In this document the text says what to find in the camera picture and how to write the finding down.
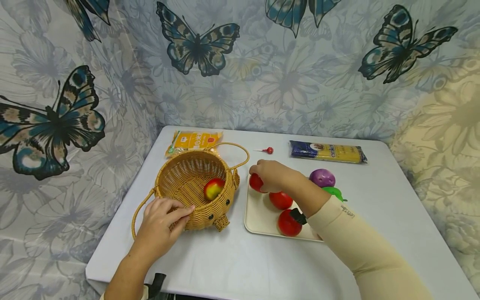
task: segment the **beige sleeve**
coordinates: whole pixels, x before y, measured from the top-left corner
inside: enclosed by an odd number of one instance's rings
[[[105,295],[105,294],[103,294],[103,295],[100,297],[100,300],[105,300],[105,299],[104,299],[104,295]],[[139,299],[139,300],[147,300],[147,299],[148,299],[148,287],[144,285],[144,294],[143,294],[142,298]]]
[[[307,221],[352,271],[362,300],[432,299],[390,243],[335,196]]]

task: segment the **fabric backdrop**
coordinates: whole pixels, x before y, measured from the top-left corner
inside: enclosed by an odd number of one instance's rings
[[[480,293],[479,3],[307,2],[0,0],[0,298],[97,299],[165,125],[388,143]]]

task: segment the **purple onion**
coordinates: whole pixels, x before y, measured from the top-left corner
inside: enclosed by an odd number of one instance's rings
[[[321,188],[335,186],[335,176],[327,169],[317,169],[313,171],[309,179]]]

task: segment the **basket handle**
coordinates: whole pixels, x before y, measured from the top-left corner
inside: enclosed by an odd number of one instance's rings
[[[217,143],[217,144],[215,144],[215,145],[212,146],[212,147],[205,148],[204,151],[210,151],[212,148],[217,147],[217,146],[219,146],[219,145],[232,145],[232,146],[236,146],[236,147],[242,149],[243,151],[245,151],[245,153],[247,154],[247,159],[246,159],[244,162],[242,162],[242,163],[240,163],[240,164],[238,164],[238,165],[236,165],[236,166],[233,166],[233,167],[229,168],[230,171],[235,170],[236,168],[245,165],[245,164],[250,160],[250,153],[248,153],[248,150],[245,149],[245,148],[243,148],[243,147],[240,146],[239,144],[235,144],[235,143],[229,143],[229,142]]]
[[[148,196],[142,201],[142,203],[140,203],[140,205],[138,205],[137,209],[135,210],[135,213],[133,214],[133,218],[132,218],[132,237],[133,237],[133,239],[135,239],[137,237],[137,235],[135,234],[135,221],[137,220],[138,212],[140,212],[140,209],[142,208],[142,206],[144,206],[145,203],[147,203],[148,199],[150,199],[150,197],[152,197],[152,195],[154,193],[155,193],[155,188],[150,190],[150,192],[148,193]]]

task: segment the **spaghetti package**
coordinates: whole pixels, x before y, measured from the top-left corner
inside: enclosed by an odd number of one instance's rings
[[[172,144],[166,150],[165,156],[173,156],[186,150],[212,147],[220,141],[222,135],[223,132],[175,131]]]
[[[367,157],[359,146],[290,141],[293,157],[366,164]]]

